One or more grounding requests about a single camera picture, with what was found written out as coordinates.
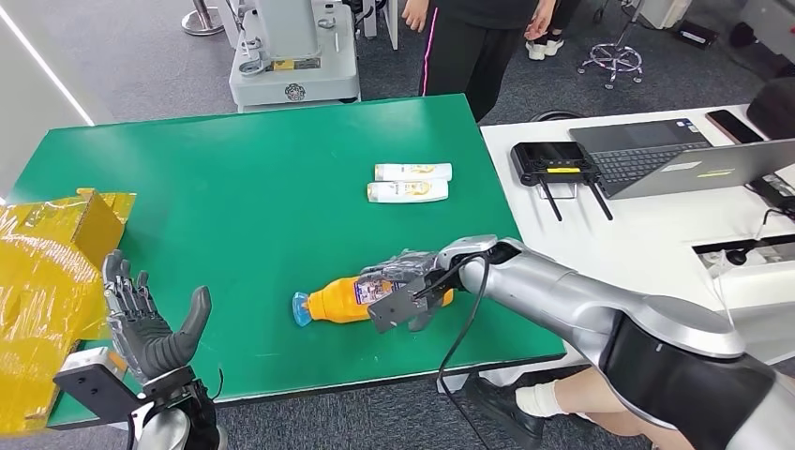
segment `green table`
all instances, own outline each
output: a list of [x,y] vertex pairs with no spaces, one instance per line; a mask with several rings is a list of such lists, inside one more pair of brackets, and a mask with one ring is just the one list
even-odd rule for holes
[[[381,162],[452,162],[450,198],[367,202]],[[457,293],[421,333],[378,335],[369,322],[299,328],[293,293],[319,290],[404,248],[434,250],[483,233],[519,237],[463,96],[56,129],[9,200],[80,187],[138,193],[120,248],[134,270],[150,271],[170,323],[181,322],[196,286],[209,286],[213,311],[192,366],[211,393],[223,369],[220,401],[431,373],[471,295]],[[559,338],[486,301],[450,367],[561,356]],[[48,425],[92,419],[62,396]]]

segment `pink stripe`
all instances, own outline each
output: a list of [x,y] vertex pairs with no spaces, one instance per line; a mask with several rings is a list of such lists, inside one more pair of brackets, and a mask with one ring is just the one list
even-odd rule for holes
[[430,46],[433,44],[433,28],[436,26],[436,13],[438,12],[439,9],[435,7],[433,9],[433,19],[430,20],[430,34],[427,37],[427,49],[425,50],[425,63],[423,65],[423,97],[428,91],[428,57],[430,56]]

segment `orange bottle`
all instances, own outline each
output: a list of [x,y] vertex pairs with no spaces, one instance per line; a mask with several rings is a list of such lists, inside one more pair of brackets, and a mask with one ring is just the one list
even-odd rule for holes
[[[359,277],[340,278],[313,293],[296,292],[292,297],[292,315],[300,326],[312,321],[348,323],[369,319],[368,306],[403,287],[396,281],[367,281]],[[444,293],[442,306],[453,301],[453,291]]]

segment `black pants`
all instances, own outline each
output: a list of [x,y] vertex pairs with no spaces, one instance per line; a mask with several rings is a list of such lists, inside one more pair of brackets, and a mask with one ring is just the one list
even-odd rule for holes
[[436,7],[427,14],[420,96],[464,93],[474,120],[480,122],[497,103],[505,68],[524,29],[481,28]]
[[574,17],[574,12],[579,7],[582,0],[558,0],[552,20],[549,23],[549,31],[564,30]]

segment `table edge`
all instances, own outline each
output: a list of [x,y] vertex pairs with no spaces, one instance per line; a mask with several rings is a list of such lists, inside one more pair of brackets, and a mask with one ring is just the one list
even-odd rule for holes
[[[510,368],[513,366],[525,366],[529,364],[538,364],[538,363],[548,363],[552,361],[558,361],[563,359],[566,356],[565,352],[560,353],[553,353],[548,354],[545,356],[535,356],[533,358],[527,359],[518,359],[514,361],[503,361],[500,363],[483,363],[483,364],[474,364],[471,366],[463,366],[463,367],[455,367],[446,369],[444,374],[446,376],[450,375],[461,375],[463,373],[470,373],[475,371],[481,370],[494,370],[497,368]],[[345,391],[352,391],[354,389],[365,389],[369,387],[377,387],[377,386],[386,386],[389,384],[397,384],[397,383],[404,383],[404,382],[412,382],[417,380],[431,380],[436,378],[436,374],[438,370],[431,370],[428,372],[419,372],[414,374],[409,374],[405,376],[396,376],[390,378],[381,378],[371,381],[363,381],[363,382],[349,382],[344,384],[335,384],[331,386],[322,386],[316,388],[309,388],[297,391],[287,391],[287,392],[280,392],[274,394],[258,394],[253,396],[247,397],[237,397],[237,398],[230,398],[227,400],[220,400],[216,403],[216,406],[219,408],[226,408],[230,406],[241,406],[241,405],[248,405],[252,403],[261,403],[265,401],[275,401],[275,400],[286,400],[290,398],[301,398],[301,397],[309,397],[315,396],[320,394],[333,394],[337,392],[345,392]],[[65,424],[57,424],[51,427],[47,427],[47,429],[54,429],[58,431],[65,431],[68,429],[78,429],[78,428],[88,428],[88,427],[95,427],[98,425],[109,425],[113,422],[108,422],[101,420],[99,418],[96,419],[89,419],[83,420],[79,422],[71,422]]]

